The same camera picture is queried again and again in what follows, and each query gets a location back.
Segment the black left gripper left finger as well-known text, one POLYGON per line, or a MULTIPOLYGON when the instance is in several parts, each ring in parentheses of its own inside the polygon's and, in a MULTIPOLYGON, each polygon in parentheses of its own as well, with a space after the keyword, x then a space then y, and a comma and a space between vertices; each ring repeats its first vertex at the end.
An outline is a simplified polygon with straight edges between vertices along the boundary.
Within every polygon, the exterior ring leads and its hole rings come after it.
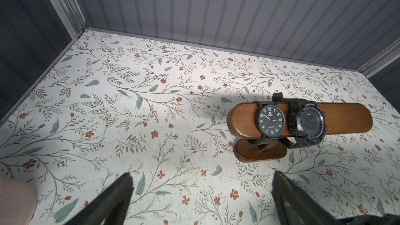
POLYGON ((133 178, 121 175, 113 184, 70 219, 68 225, 122 225, 133 194, 133 178))

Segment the black chunky wrist watch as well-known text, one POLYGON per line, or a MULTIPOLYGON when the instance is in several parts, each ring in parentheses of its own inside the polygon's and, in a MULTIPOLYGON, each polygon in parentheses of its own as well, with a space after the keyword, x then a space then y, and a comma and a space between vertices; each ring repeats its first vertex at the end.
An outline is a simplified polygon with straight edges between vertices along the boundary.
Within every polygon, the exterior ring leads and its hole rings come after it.
POLYGON ((306 148, 319 144, 328 130, 325 121, 325 112, 312 101, 306 99, 285 99, 282 93, 275 93, 272 100, 278 103, 289 104, 287 126, 295 138, 292 143, 287 138, 278 141, 289 149, 306 148))

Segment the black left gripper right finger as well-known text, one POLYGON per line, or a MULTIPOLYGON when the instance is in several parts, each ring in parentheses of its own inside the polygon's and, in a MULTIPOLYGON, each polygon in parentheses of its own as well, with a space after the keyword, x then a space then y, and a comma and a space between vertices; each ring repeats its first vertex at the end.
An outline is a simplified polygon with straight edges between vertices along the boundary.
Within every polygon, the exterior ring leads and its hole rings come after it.
POLYGON ((334 218, 282 172, 274 173, 272 196, 282 225, 398 225, 399 215, 334 218))

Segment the wooden T-bar watch stand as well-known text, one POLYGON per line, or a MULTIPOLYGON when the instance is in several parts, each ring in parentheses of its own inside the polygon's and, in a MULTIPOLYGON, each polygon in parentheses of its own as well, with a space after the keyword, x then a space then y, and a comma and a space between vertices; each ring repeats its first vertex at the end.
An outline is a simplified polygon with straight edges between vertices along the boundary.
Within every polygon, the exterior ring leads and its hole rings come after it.
MULTIPOLYGON (((358 103, 318 103, 328 127, 327 135, 363 133, 372 129, 370 111, 358 103)), ((287 147, 277 139, 258 142, 262 135, 256 127, 257 103, 241 103, 227 115, 229 131, 239 140, 233 147, 236 158, 241 162, 258 162, 280 159, 286 156, 287 147)))

